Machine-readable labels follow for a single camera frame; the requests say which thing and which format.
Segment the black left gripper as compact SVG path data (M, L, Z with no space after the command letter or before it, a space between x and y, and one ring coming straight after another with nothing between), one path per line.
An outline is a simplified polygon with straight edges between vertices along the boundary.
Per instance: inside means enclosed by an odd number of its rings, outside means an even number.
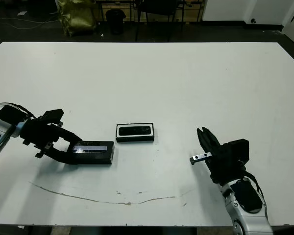
M77 143L82 141L82 139L58 125L49 125L40 120L31 119L24 124L20 131L20 137L24 140L23 144L29 145L32 143L34 147L40 150L36 153L36 158L42 158L43 155L46 155L60 163L76 164L72 153L54 148L53 143L57 142L60 138L69 143Z

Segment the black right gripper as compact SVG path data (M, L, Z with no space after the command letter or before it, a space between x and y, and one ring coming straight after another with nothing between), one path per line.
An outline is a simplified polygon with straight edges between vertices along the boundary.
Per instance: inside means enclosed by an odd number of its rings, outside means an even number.
M190 157L191 164L204 161L215 184L224 185L242 178L246 164L246 147L219 147L218 139L208 128L202 127L196 131L205 153Z

